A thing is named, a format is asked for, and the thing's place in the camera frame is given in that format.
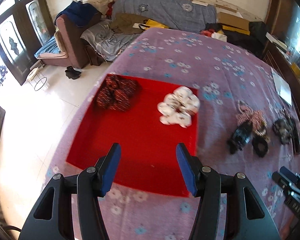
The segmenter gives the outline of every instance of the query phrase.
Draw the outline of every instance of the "gray comforter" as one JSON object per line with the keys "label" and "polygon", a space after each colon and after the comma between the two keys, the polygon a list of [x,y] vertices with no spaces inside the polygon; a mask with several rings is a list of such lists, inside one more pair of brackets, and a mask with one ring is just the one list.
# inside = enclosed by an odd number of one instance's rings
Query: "gray comforter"
{"label": "gray comforter", "polygon": [[117,13],[132,13],[148,17],[171,29],[200,33],[206,23],[216,23],[216,8],[203,6],[190,0],[117,0],[112,19]]}
{"label": "gray comforter", "polygon": [[81,38],[85,39],[105,60],[114,61],[139,34],[114,33],[104,20],[85,30]]}

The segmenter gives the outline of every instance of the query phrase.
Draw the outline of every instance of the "glass door panel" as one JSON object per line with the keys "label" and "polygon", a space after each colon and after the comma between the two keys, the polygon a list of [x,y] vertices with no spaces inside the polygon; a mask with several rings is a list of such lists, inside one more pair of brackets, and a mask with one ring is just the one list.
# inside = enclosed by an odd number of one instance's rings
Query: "glass door panel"
{"label": "glass door panel", "polygon": [[43,19],[39,1],[33,0],[32,2],[27,3],[26,9],[38,40],[40,41],[41,45],[44,45],[50,39],[50,34]]}
{"label": "glass door panel", "polygon": [[0,24],[0,44],[8,60],[21,75],[29,71],[32,63],[16,27],[13,15]]}

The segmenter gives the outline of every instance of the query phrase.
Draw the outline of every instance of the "floral bedspread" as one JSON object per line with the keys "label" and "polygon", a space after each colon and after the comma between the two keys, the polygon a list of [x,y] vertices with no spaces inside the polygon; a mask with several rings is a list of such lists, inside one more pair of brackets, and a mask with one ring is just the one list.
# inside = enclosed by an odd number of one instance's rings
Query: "floral bedspread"
{"label": "floral bedspread", "polygon": [[[286,166],[300,172],[300,155],[292,145],[281,145],[271,129],[285,106],[277,95],[269,65],[249,52],[229,43],[177,30],[152,28],[140,35],[108,68],[108,73],[123,74],[171,82],[199,89],[199,136],[197,156],[204,165],[219,173],[243,172],[268,207],[279,230],[292,213],[284,206],[282,191],[271,180],[272,172]],[[46,183],[52,175],[80,172],[66,163],[66,157],[86,109],[104,75],[95,84],[61,139],[51,161]],[[269,151],[259,158],[251,143],[243,151],[230,155],[226,140],[237,127],[237,102],[243,100],[253,110],[261,109],[271,139]],[[171,197],[136,191],[113,184],[100,208],[110,239],[188,239],[199,199]],[[75,236],[81,239],[76,198],[73,198]],[[217,239],[223,239],[226,195],[221,199]]]}

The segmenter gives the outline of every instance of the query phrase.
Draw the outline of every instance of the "white tile floor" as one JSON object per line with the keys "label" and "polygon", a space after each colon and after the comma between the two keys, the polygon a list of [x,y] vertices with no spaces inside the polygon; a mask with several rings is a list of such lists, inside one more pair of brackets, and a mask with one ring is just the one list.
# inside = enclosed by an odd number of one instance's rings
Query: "white tile floor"
{"label": "white tile floor", "polygon": [[42,73],[48,84],[39,91],[7,76],[0,88],[0,106],[6,110],[0,139],[0,205],[8,224],[22,228],[63,132],[108,66],[88,65],[77,80],[68,79],[64,67],[46,66]]}

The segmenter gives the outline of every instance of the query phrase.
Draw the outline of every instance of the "blue blanket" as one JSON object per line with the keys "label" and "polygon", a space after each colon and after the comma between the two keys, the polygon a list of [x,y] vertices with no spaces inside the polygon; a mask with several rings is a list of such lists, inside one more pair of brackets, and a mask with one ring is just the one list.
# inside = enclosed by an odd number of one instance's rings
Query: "blue blanket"
{"label": "blue blanket", "polygon": [[87,25],[92,17],[98,12],[99,11],[89,3],[82,3],[82,1],[73,1],[67,8],[65,8],[56,16],[54,25],[56,25],[56,20],[58,19],[58,17],[62,14],[65,14],[75,25],[77,25],[78,27],[83,27]]}
{"label": "blue blanket", "polygon": [[42,53],[45,53],[45,52],[48,52],[48,53],[55,53],[55,54],[58,54],[60,53],[60,49],[58,48],[57,46],[57,42],[54,38],[54,36],[52,36],[52,38],[46,43],[44,44],[35,54],[34,56],[36,58],[39,57],[40,54]]}

